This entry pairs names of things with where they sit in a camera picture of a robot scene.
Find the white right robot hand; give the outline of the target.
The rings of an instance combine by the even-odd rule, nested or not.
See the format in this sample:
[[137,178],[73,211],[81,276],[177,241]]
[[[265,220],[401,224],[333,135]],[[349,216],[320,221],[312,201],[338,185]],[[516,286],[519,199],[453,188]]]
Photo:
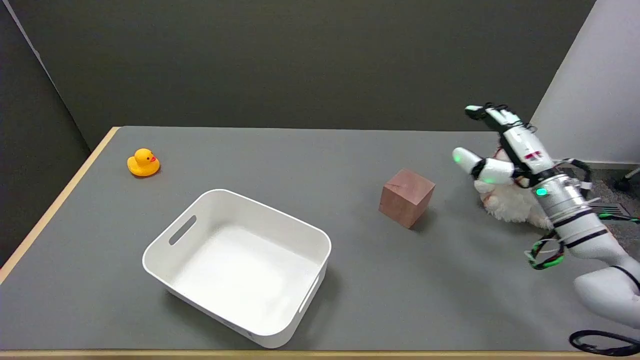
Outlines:
[[498,146],[508,158],[501,161],[479,157],[461,146],[455,148],[452,151],[455,164],[474,180],[502,185],[522,177],[528,180],[528,187],[534,187],[560,175],[537,135],[507,105],[467,105],[465,114],[498,133]]

